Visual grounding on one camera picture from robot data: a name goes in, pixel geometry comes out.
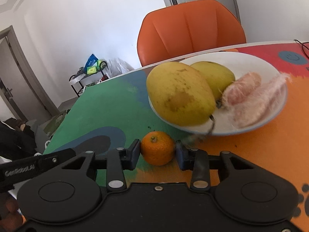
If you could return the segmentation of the person's left hand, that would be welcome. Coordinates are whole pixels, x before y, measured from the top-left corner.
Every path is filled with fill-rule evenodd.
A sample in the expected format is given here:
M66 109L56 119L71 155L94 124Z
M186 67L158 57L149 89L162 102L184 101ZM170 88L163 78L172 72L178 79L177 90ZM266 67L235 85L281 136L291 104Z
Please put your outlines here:
M23 223L23 216L18 212L17 200L9 193L1 193L1 231L16 231Z

